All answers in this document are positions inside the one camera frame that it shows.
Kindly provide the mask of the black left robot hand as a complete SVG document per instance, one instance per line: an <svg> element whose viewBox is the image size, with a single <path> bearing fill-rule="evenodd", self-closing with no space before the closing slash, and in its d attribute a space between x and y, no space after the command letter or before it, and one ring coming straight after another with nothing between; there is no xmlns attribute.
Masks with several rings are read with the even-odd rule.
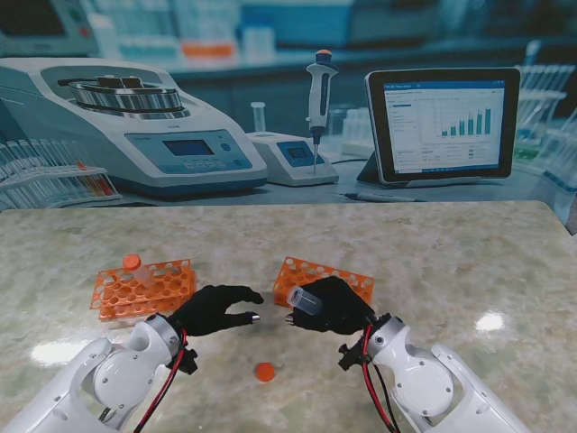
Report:
<svg viewBox="0 0 577 433"><path fill-rule="evenodd" d="M184 329L188 336L208 336L221 330L251 325L257 316L255 312L226 312L240 302L260 305L264 299L247 286L208 285L196 292L167 321L176 331Z"/></svg>

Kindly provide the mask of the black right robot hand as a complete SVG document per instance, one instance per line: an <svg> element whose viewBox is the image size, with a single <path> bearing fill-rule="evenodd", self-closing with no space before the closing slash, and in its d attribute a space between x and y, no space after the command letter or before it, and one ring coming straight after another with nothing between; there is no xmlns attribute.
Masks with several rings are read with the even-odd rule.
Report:
<svg viewBox="0 0 577 433"><path fill-rule="evenodd" d="M313 316L293 309L286 316L286 321L294 327L349 336L363 330L371 319L376 318L374 310L344 280L336 276L306 284L304 291L319 298L322 308Z"/></svg>

